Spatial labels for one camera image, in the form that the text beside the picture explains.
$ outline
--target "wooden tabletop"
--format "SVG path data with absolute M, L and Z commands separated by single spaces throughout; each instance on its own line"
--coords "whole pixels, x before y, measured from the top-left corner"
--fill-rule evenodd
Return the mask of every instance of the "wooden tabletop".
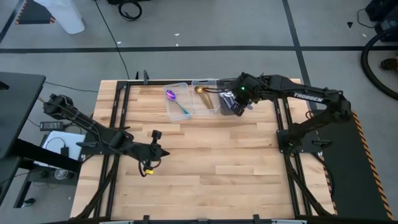
M 94 119 L 105 126 L 109 126 L 116 82 L 102 81 L 99 89 Z M 289 98 L 289 104 L 293 122 L 305 121 L 306 102 Z M 125 126 L 131 127 L 128 131 L 139 142 L 150 143 L 153 129 L 162 131 L 159 144 L 170 155 L 147 177 L 139 175 L 136 160 L 121 157 L 112 220 L 142 220 L 144 215 L 151 220 L 252 219 L 253 214 L 294 217 L 272 102 L 261 101 L 242 117 L 193 115 L 171 123 L 162 86 L 133 86 Z M 308 188 L 334 213 L 323 166 L 309 154 L 301 157 Z M 83 164 L 71 217 L 78 215 L 96 192 L 102 161 L 103 156 L 93 156 Z M 297 192 L 303 213 L 301 193 Z M 107 198 L 105 192 L 102 215 Z

